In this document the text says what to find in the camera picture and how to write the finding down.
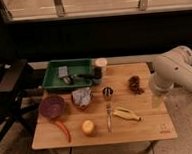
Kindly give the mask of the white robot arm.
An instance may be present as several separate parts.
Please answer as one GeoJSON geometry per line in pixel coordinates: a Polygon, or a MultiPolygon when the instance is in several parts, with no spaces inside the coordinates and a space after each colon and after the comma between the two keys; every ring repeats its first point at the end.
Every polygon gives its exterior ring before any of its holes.
{"type": "Polygon", "coordinates": [[[176,83],[192,92],[192,49],[178,46],[154,58],[149,88],[155,96],[169,92],[176,83]]]}

